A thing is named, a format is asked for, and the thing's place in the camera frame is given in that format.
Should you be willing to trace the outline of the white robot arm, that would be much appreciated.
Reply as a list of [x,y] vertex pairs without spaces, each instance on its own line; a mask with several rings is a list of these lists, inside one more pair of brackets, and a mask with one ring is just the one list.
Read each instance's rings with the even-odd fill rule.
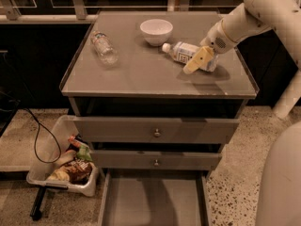
[[[244,0],[207,33],[185,62],[187,74],[206,71],[214,56],[242,40],[274,30],[296,66],[301,66],[300,0]],[[257,205],[256,226],[301,226],[301,122],[288,127],[267,155]]]

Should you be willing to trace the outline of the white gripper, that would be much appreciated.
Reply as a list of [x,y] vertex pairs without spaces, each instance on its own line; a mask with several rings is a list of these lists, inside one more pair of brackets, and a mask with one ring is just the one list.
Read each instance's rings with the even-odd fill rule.
[[200,47],[192,58],[183,67],[186,74],[195,72],[198,69],[207,70],[208,63],[214,58],[214,52],[225,54],[238,44],[226,32],[224,21],[217,22],[200,42]]

